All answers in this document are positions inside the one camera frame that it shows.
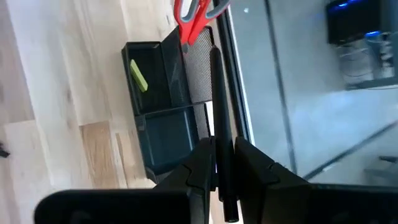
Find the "black pen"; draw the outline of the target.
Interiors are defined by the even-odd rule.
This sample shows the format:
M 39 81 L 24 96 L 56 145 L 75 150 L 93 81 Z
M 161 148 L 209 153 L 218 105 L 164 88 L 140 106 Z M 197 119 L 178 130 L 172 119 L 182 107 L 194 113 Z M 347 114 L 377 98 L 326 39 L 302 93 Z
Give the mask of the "black pen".
M 216 46 L 213 46 L 210 51 L 210 63 L 218 197 L 220 202 L 223 203 L 225 222 L 236 223 L 239 221 L 239 213 L 233 175 L 233 138 L 224 85 L 223 59 L 219 48 Z

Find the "red grey scissors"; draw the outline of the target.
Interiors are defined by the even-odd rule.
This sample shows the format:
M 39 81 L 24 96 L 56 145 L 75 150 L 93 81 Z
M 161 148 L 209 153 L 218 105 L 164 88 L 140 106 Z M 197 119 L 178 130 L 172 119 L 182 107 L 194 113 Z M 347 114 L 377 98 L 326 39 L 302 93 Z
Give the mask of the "red grey scissors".
M 187 14 L 182 16 L 183 0 L 175 0 L 174 18 L 178 24 L 180 44 L 184 54 L 188 54 L 189 48 L 194 46 L 204 29 L 209 30 L 211 43 L 214 44 L 213 30 L 208 23 L 225 12 L 231 0 L 221 0 L 217 6 L 208 11 L 211 2 L 212 0 L 192 0 Z

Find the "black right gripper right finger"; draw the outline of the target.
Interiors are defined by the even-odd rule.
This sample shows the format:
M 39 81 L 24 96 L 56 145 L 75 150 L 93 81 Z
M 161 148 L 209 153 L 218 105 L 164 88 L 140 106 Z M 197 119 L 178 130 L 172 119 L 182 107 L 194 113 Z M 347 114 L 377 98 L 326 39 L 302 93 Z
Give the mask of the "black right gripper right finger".
M 236 138 L 244 224 L 398 224 L 398 188 L 313 184 Z

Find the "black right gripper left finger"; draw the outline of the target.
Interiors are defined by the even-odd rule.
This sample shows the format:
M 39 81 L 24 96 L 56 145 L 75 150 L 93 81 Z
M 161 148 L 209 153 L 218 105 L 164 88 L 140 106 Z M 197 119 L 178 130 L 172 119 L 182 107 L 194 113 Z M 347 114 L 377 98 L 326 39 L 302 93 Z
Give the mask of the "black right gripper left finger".
M 63 190 L 42 199 L 34 224 L 208 224 L 215 140 L 204 138 L 151 189 Z

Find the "black electronic box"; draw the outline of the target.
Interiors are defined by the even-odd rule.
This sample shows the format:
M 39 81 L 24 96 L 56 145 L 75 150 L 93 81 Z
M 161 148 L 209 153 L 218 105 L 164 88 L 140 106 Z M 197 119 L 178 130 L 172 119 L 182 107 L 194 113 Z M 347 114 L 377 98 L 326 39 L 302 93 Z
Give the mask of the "black electronic box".
M 333 0 L 325 6 L 328 43 L 349 42 L 391 33 L 398 0 Z

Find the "black mesh desk organizer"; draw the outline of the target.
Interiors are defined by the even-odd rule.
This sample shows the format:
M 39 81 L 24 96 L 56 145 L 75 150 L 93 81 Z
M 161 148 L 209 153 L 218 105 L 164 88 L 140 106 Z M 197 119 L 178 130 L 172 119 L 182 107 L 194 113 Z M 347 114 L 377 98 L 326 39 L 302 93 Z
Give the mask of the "black mesh desk organizer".
M 148 178 L 159 183 L 202 138 L 211 136 L 212 102 L 208 29 L 188 54 L 178 29 L 161 42 L 128 42 L 121 51 Z M 134 59 L 148 84 L 141 92 L 130 71 Z

